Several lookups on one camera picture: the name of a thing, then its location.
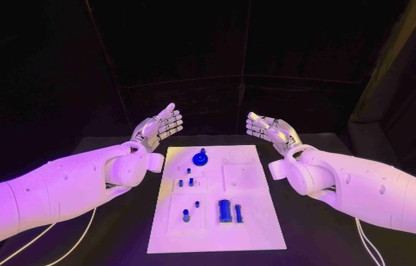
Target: dark background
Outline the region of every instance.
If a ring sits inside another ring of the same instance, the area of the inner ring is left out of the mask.
[[[408,0],[87,2],[1,2],[0,179],[169,102],[182,135],[243,134],[249,111],[342,135]]]

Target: robotic arm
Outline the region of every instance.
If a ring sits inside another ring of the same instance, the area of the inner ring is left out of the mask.
[[[269,164],[300,195],[394,230],[416,233],[416,177],[380,162],[323,152],[302,144],[283,120],[247,116],[247,134],[273,143],[283,156]]]
[[[86,213],[141,183],[146,170],[159,172],[159,140],[178,132],[174,104],[145,119],[123,144],[47,162],[0,183],[0,241],[18,232]]]

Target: blue knob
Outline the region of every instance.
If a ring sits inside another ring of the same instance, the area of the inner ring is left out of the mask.
[[[192,163],[201,166],[207,162],[208,162],[208,156],[205,155],[205,149],[201,149],[201,152],[192,156]]]
[[[184,210],[184,222],[188,222],[190,220],[190,215],[188,215],[188,210]]]

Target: table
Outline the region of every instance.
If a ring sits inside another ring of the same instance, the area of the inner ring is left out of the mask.
[[[349,154],[331,133],[300,135],[300,139],[320,150]],[[126,137],[83,138],[73,153],[126,140]],[[82,243],[57,265],[374,265],[361,245],[354,219],[325,203],[297,195],[286,180],[272,179],[267,163],[280,159],[280,156],[270,143],[247,135],[172,136],[162,141],[155,152],[165,155],[168,146],[233,144],[256,145],[287,250],[146,254],[161,180],[161,174],[146,172],[139,186],[97,207]],[[53,262],[76,243],[89,219],[90,212],[57,223],[4,266],[44,265]],[[44,228],[30,229],[5,241],[0,249],[0,260]],[[416,234],[364,222],[362,229],[387,265],[416,264]]]

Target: robotic hand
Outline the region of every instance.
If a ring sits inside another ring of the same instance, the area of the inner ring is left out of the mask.
[[[300,195],[377,226],[416,233],[416,177],[380,162],[302,144],[290,125],[254,113],[247,134],[273,143],[283,156],[269,164]]]
[[[136,186],[146,170],[161,171],[164,157],[152,151],[181,130],[174,106],[141,122],[123,144],[50,161],[0,183],[0,241],[82,215]]]

